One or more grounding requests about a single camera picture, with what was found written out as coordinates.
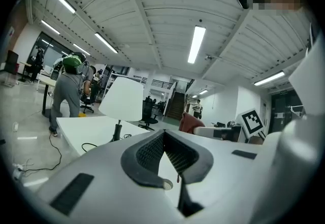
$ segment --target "floor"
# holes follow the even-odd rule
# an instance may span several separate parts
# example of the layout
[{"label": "floor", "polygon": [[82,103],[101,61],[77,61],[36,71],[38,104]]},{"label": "floor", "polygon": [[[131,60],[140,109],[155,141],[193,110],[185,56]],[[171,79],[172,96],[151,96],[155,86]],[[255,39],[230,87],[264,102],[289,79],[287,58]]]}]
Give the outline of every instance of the floor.
[{"label": "floor", "polygon": [[[6,144],[0,147],[1,154],[7,159],[8,167],[12,164],[28,164],[27,169],[53,168],[59,162],[58,151],[49,142],[49,120],[41,113],[45,86],[40,84],[36,91],[36,83],[19,83],[12,88],[0,84],[0,124],[1,135]],[[47,108],[51,106],[52,98],[47,96]],[[93,106],[94,113],[86,112],[87,116],[101,116],[98,111],[99,104]],[[62,103],[61,113],[69,116],[69,106]],[[177,130],[179,122],[165,117],[157,117],[158,123],[152,124],[155,130]],[[14,131],[14,123],[18,123],[18,131]],[[21,182],[32,191],[42,185],[57,171],[75,160],[78,156],[69,148],[66,141],[60,137],[51,137],[51,141],[61,154],[61,163],[53,170],[29,171],[21,178]]]}]

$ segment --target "black office chair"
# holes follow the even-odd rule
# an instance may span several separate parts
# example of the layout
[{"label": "black office chair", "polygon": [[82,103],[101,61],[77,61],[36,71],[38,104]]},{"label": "black office chair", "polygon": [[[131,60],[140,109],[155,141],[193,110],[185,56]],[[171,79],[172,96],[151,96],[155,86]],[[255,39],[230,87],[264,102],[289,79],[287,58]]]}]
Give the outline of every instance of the black office chair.
[{"label": "black office chair", "polygon": [[139,124],[138,126],[146,129],[146,130],[154,130],[152,128],[150,128],[150,124],[157,124],[158,120],[156,119],[156,116],[154,118],[151,117],[151,113],[152,113],[152,107],[153,107],[153,103],[152,100],[150,101],[143,101],[142,102],[142,119],[141,121],[144,121],[145,125]]},{"label": "black office chair", "polygon": [[99,91],[99,86],[97,84],[94,84],[91,86],[91,92],[90,92],[90,97],[89,99],[87,98],[87,95],[84,93],[82,96],[81,96],[81,102],[84,103],[84,105],[80,106],[80,108],[84,108],[83,110],[83,113],[85,113],[86,109],[89,109],[90,111],[94,112],[94,110],[89,107],[88,105],[91,105],[95,102],[95,99],[96,99],[96,95]]}]

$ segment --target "ceiling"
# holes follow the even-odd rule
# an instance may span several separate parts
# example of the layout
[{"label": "ceiling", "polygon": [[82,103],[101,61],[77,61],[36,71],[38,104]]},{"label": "ceiling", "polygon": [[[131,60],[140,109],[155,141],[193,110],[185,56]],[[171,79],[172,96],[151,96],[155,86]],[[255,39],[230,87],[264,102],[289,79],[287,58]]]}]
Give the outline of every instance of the ceiling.
[{"label": "ceiling", "polygon": [[[220,84],[236,75],[254,82],[290,68],[285,71],[288,75],[303,57],[309,37],[309,20],[302,10],[281,14],[243,10],[236,0],[67,1],[75,14],[58,0],[31,0],[30,9],[34,22],[43,19],[60,31],[61,42],[69,49],[74,50],[76,43],[95,63],[155,69]],[[207,30],[198,57],[190,64],[196,25]],[[94,36],[97,31],[119,49],[118,54]],[[279,90],[278,85],[286,82],[287,76],[262,87]]]}]

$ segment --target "black strip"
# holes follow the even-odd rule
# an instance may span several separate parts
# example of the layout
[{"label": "black strip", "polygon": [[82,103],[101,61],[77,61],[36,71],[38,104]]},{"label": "black strip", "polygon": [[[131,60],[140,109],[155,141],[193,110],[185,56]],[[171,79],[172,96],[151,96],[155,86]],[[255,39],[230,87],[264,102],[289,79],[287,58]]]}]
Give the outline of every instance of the black strip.
[{"label": "black strip", "polygon": [[252,159],[252,160],[254,160],[255,157],[257,156],[256,153],[250,153],[250,152],[245,152],[245,151],[241,151],[241,150],[234,150],[232,152],[232,154],[238,155],[238,156],[241,156],[244,158]]},{"label": "black strip", "polygon": [[64,188],[64,190],[59,193],[50,205],[64,215],[69,215],[90,185],[93,178],[94,176],[89,174],[78,174]]}]

